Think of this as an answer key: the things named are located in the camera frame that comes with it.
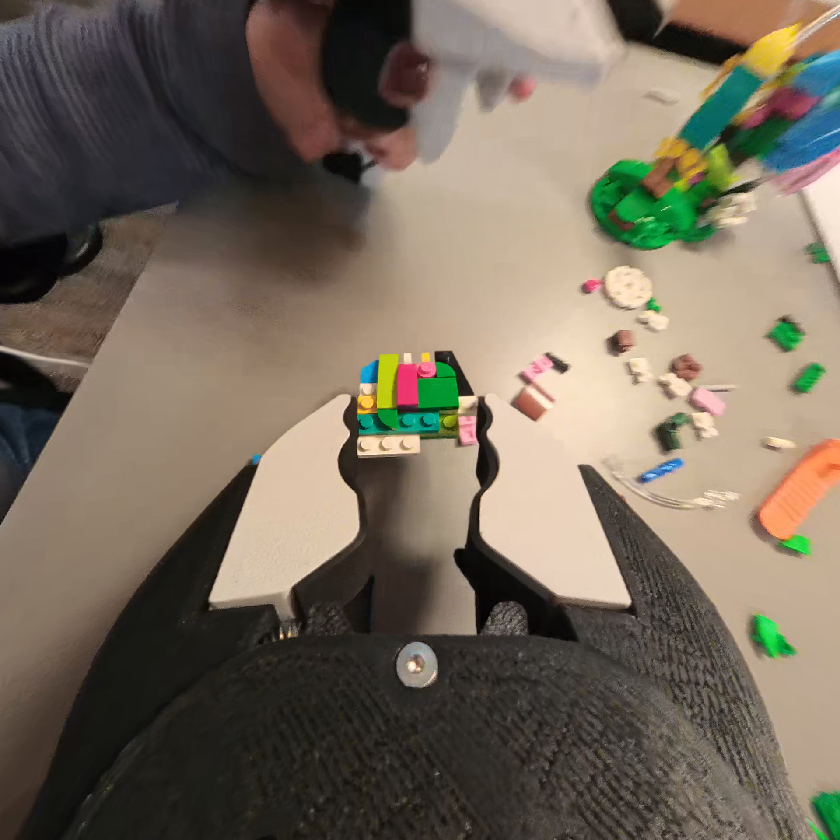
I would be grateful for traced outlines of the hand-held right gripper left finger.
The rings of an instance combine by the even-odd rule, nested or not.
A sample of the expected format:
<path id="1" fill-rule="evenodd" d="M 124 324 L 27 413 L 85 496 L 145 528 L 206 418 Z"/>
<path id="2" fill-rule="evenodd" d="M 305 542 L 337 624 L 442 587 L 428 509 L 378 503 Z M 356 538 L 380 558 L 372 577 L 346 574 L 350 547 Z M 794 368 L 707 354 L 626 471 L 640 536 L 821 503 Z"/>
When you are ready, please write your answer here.
<path id="1" fill-rule="evenodd" d="M 305 581 L 346 555 L 362 530 L 360 499 L 340 472 L 350 440 L 340 394 L 290 427 L 256 464 L 208 596 L 210 609 L 272 606 L 302 620 L 315 595 Z"/>

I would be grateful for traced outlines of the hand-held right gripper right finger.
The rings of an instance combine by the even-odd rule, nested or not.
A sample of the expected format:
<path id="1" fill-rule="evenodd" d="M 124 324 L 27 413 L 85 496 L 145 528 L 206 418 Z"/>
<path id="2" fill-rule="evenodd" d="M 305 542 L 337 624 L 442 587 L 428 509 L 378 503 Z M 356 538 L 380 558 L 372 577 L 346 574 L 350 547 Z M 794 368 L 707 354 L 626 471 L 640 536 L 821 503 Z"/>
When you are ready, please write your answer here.
<path id="1" fill-rule="evenodd" d="M 477 418 L 479 482 L 468 544 L 551 605 L 632 604 L 581 469 L 550 429 L 488 394 Z"/>

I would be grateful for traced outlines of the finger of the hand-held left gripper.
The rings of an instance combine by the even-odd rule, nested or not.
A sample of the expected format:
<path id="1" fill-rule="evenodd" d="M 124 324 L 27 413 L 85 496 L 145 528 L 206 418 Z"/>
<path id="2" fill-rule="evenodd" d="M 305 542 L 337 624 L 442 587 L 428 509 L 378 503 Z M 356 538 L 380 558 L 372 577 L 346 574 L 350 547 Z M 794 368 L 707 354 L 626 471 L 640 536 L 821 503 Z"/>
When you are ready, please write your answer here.
<path id="1" fill-rule="evenodd" d="M 470 87 L 489 112 L 516 79 L 594 85 L 625 48 L 608 4 L 590 1 L 416 1 L 412 36 L 432 66 L 412 110 L 424 163 L 451 143 Z"/>

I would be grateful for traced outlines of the multicoloured lego wing plate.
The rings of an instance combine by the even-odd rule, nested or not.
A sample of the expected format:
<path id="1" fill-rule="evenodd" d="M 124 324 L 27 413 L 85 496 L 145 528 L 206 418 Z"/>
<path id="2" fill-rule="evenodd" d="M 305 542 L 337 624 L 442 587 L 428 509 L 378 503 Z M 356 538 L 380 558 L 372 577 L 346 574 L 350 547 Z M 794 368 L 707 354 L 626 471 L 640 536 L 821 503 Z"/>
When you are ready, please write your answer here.
<path id="1" fill-rule="evenodd" d="M 477 446 L 478 407 L 451 351 L 382 353 L 360 369 L 356 454 L 396 459 L 436 440 Z"/>

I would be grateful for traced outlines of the lego flower butterfly model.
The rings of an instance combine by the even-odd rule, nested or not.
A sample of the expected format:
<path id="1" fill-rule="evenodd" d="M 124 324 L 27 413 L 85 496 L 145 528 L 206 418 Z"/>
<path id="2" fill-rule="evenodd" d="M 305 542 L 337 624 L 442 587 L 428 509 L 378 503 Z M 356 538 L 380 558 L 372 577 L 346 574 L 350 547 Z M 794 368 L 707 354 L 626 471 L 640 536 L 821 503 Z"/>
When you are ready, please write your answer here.
<path id="1" fill-rule="evenodd" d="M 810 108 L 797 104 L 787 87 L 795 66 L 810 57 L 797 59 L 799 48 L 837 19 L 834 6 L 808 24 L 764 35 L 725 61 L 697 109 L 650 161 L 618 161 L 593 185 L 590 209 L 600 229 L 639 250 L 697 244 L 744 224 L 761 184 L 790 195 L 837 166 L 839 142 L 834 152 L 781 174 L 765 170 L 760 159 Z"/>

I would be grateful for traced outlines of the person's left forearm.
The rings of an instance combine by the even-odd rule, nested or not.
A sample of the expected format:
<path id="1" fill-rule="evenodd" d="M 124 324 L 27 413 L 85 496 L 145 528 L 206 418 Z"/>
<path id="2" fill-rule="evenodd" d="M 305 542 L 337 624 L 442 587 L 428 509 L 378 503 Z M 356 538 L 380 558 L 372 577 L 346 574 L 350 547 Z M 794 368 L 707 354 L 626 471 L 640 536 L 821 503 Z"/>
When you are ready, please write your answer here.
<path id="1" fill-rule="evenodd" d="M 2 246 L 304 164 L 261 101 L 252 2 L 64 4 L 2 24 Z"/>

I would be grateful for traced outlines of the clear lego antenna pieces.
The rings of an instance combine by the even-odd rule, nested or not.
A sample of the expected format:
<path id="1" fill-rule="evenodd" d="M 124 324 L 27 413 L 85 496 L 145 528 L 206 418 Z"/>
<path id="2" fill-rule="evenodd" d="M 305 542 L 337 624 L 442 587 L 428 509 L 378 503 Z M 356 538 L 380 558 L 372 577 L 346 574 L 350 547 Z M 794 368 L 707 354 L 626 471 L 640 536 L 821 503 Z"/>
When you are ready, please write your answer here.
<path id="1" fill-rule="evenodd" d="M 669 497 L 650 489 L 651 485 L 658 480 L 647 485 L 639 484 L 636 478 L 644 471 L 631 475 L 621 459 L 617 457 L 606 458 L 603 464 L 612 478 L 626 490 L 629 490 L 636 497 L 645 499 L 662 508 L 679 511 L 722 510 L 741 499 L 739 493 L 730 490 L 705 490 L 700 495 L 691 498 Z"/>

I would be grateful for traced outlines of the brown lego slope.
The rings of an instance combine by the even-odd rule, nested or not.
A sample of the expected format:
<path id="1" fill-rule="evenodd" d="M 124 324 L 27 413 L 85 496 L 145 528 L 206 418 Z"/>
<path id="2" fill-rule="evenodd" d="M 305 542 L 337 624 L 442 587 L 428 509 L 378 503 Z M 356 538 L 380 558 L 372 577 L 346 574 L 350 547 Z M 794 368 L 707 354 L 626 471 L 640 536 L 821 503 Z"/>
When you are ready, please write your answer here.
<path id="1" fill-rule="evenodd" d="M 555 400 L 537 383 L 524 386 L 512 400 L 511 406 L 532 422 L 538 422 L 552 410 Z"/>

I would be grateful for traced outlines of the dark green lego piece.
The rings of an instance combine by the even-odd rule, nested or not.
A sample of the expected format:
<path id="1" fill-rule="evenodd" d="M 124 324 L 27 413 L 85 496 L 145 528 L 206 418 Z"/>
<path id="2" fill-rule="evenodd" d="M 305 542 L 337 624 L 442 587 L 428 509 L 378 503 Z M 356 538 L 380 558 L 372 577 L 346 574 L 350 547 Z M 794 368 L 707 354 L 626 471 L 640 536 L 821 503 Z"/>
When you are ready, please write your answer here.
<path id="1" fill-rule="evenodd" d="M 683 448 L 681 435 L 690 423 L 689 414 L 678 412 L 668 416 L 654 428 L 654 439 L 664 454 L 676 452 Z"/>

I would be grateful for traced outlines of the group of white lego pieces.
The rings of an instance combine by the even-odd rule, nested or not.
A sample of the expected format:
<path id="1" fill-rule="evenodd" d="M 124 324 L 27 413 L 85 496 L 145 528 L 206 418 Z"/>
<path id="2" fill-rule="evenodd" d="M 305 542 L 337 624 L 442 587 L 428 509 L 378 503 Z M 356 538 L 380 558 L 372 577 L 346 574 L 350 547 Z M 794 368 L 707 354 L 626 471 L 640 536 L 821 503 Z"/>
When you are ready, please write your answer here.
<path id="1" fill-rule="evenodd" d="M 669 325 L 669 320 L 663 312 L 654 313 L 647 310 L 644 310 L 637 315 L 637 322 L 651 332 L 662 332 Z M 689 426 L 693 430 L 693 434 L 700 441 L 718 436 L 719 430 L 716 426 L 716 420 L 719 416 L 715 417 L 708 413 L 699 413 L 688 402 L 688 396 L 693 389 L 712 384 L 711 382 L 704 383 L 701 381 L 702 375 L 705 371 L 704 367 L 702 366 L 703 371 L 695 381 L 686 382 L 675 376 L 670 371 L 671 362 L 669 363 L 667 370 L 657 376 L 654 376 L 653 369 L 651 368 L 648 360 L 642 357 L 627 360 L 625 362 L 625 366 L 634 384 L 641 385 L 648 382 L 654 382 L 662 394 L 670 401 L 681 401 L 686 404 L 689 411 L 680 409 L 675 413 L 684 412 L 690 415 L 691 423 Z"/>

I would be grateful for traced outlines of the white round lego plate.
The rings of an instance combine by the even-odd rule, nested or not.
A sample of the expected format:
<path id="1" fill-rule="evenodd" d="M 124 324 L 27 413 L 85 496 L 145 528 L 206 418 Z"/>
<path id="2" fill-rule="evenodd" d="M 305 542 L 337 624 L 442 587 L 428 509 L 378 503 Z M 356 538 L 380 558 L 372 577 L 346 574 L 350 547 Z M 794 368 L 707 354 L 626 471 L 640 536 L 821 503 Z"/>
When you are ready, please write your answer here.
<path id="1" fill-rule="evenodd" d="M 651 279 L 642 270 L 631 266 L 617 266 L 607 271 L 602 288 L 605 298 L 613 306 L 625 310 L 643 308 L 654 296 Z"/>

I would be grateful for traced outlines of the orange lego brick separator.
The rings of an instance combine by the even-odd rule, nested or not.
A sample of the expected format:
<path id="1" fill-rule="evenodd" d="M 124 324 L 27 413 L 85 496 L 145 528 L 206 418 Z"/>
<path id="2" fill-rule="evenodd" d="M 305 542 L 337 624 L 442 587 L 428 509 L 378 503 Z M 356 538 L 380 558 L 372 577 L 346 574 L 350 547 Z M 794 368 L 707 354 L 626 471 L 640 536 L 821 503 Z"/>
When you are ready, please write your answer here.
<path id="1" fill-rule="evenodd" d="M 809 512 L 839 481 L 839 440 L 813 446 L 757 510 L 760 526 L 772 538 L 793 537 Z"/>

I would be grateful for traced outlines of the person's left hand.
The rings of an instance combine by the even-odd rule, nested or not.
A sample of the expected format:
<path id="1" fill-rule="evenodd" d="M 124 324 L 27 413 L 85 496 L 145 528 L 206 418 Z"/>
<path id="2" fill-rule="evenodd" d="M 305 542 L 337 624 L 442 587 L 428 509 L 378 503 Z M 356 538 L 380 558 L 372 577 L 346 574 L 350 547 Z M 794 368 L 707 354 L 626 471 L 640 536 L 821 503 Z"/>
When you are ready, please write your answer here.
<path id="1" fill-rule="evenodd" d="M 374 163 L 402 171 L 417 158 L 410 111 L 428 94 L 431 61 L 412 34 L 392 49 L 380 80 L 389 104 L 408 110 L 401 129 L 369 129 L 342 115 L 322 84 L 322 35 L 335 2 L 262 1 L 248 12 L 245 36 L 258 94 L 289 146 L 306 162 L 360 146 Z"/>

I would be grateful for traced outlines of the person's leg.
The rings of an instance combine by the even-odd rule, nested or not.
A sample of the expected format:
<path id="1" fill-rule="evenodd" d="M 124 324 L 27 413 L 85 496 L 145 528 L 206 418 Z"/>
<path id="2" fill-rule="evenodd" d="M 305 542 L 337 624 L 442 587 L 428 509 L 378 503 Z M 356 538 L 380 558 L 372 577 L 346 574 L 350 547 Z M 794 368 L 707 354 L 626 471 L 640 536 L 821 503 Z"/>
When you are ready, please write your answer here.
<path id="1" fill-rule="evenodd" d="M 61 414 L 41 407 L 1 405 L 1 519 L 54 433 Z"/>

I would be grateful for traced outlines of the white stand with base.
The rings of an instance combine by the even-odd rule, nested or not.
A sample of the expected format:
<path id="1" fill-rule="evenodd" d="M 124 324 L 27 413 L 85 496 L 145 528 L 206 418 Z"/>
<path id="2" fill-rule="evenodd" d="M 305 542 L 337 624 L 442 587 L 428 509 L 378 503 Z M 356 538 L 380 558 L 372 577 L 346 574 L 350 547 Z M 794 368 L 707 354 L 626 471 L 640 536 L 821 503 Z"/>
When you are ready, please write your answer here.
<path id="1" fill-rule="evenodd" d="M 815 239 L 829 255 L 829 266 L 839 282 L 839 166 L 835 166 L 802 190 L 805 210 Z"/>

